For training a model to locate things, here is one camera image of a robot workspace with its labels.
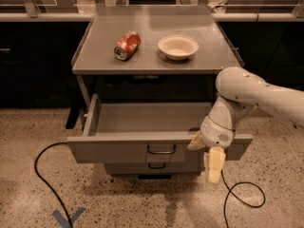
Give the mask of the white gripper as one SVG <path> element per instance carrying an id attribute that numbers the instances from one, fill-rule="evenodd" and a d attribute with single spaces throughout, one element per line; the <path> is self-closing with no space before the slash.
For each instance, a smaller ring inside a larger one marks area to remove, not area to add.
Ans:
<path id="1" fill-rule="evenodd" d="M 205 117 L 199 131 L 187 145 L 190 151 L 198 151 L 206 146 L 211 147 L 204 155 L 205 175 L 210 183 L 218 183 L 225 163 L 226 154 L 223 148 L 231 145 L 236 135 L 235 130 L 226 129 Z"/>

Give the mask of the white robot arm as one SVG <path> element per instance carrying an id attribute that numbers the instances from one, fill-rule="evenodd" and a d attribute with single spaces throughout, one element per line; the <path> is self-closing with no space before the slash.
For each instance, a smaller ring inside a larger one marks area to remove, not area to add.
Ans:
<path id="1" fill-rule="evenodd" d="M 217 99 L 202 121 L 199 131 L 188 144 L 191 151 L 209 149 L 207 180 L 219 181 L 228 148 L 236 136 L 238 124 L 256 108 L 304 130 L 304 92 L 272 85 L 261 77 L 237 66 L 223 69 L 217 76 Z"/>

